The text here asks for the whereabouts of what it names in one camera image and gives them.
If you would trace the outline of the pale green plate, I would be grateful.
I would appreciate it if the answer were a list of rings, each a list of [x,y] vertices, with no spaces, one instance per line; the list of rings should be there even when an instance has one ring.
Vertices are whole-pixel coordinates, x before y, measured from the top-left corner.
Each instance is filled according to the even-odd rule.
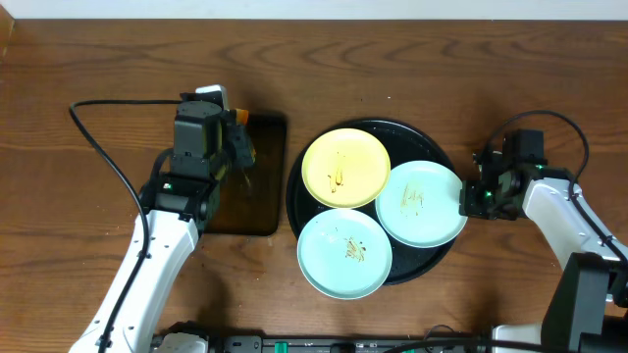
[[[462,181],[447,167],[411,161],[392,169],[376,198],[378,220],[395,240],[434,248],[454,240],[468,218],[459,213]]]

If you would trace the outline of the yellow plate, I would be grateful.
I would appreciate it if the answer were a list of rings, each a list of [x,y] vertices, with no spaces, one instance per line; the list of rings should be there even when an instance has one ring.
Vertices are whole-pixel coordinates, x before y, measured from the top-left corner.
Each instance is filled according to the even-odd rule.
[[[392,169],[384,144],[357,128],[337,128],[317,137],[306,149],[301,178],[318,202],[352,209],[373,201],[385,188]]]

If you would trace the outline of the light blue plate front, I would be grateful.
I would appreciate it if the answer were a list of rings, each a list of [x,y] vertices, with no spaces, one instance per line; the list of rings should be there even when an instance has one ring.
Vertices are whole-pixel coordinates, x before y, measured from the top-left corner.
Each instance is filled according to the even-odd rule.
[[[387,234],[373,218],[356,210],[332,209],[305,224],[296,255],[313,287],[332,298],[355,300],[384,284],[392,252]]]

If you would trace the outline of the green and orange sponge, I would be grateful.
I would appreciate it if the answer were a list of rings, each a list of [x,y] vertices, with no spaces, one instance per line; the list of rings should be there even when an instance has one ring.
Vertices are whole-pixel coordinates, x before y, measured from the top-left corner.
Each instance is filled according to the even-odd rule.
[[[235,119],[239,125],[246,126],[249,120],[249,112],[243,109],[235,109]]]

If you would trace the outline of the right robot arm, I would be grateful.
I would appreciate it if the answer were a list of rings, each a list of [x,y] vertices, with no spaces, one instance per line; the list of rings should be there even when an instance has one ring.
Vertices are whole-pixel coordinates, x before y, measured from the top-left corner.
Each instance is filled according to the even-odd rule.
[[[627,247],[586,202],[576,178],[549,166],[538,130],[508,133],[502,148],[475,154],[477,180],[460,191],[460,213],[485,220],[526,218],[540,230],[562,275],[539,324],[493,328],[493,352],[624,352],[627,319],[605,312],[627,305]]]

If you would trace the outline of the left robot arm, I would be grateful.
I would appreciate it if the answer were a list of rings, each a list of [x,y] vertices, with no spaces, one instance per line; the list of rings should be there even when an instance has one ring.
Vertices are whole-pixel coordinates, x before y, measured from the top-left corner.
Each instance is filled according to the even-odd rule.
[[[174,281],[219,207],[226,176],[255,163],[248,114],[230,108],[224,86],[199,87],[174,104],[174,145],[158,155],[147,183],[130,191],[138,215],[129,249],[74,352],[151,351]]]

